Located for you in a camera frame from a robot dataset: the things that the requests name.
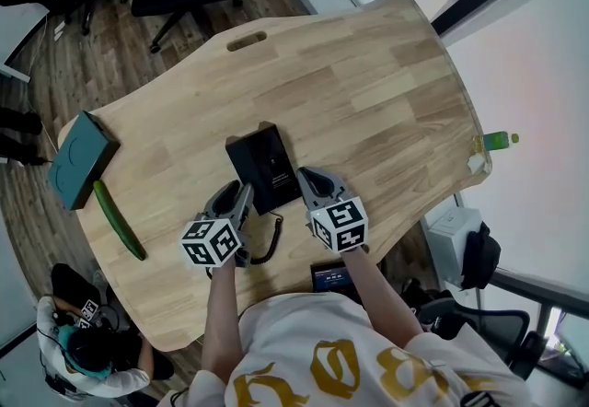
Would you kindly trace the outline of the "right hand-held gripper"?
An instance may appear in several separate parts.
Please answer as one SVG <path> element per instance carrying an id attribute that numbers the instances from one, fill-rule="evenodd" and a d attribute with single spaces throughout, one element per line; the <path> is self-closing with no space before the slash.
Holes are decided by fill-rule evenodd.
<path id="1" fill-rule="evenodd" d="M 334 173 L 317 167 L 296 172 L 299 188 L 307 208 L 315 208 L 316 198 L 347 198 L 348 188 Z M 368 217 L 359 197 L 318 208 L 309 214 L 311 230 L 325 248 L 343 253 L 367 244 Z"/>

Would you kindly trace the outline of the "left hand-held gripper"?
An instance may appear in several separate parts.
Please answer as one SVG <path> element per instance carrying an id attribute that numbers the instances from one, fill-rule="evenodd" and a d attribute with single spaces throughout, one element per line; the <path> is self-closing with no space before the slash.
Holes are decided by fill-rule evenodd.
<path id="1" fill-rule="evenodd" d="M 229 260 L 236 267 L 249 267 L 251 254 L 248 238 L 242 231 L 253 204 L 254 188 L 250 183 L 240 188 L 239 180 L 232 180 L 217 191 L 207 202 L 207 215 L 223 215 L 234 208 L 234 217 L 208 217 L 197 214 L 184 228 L 180 248 L 190 261 L 199 267 L 222 267 Z"/>

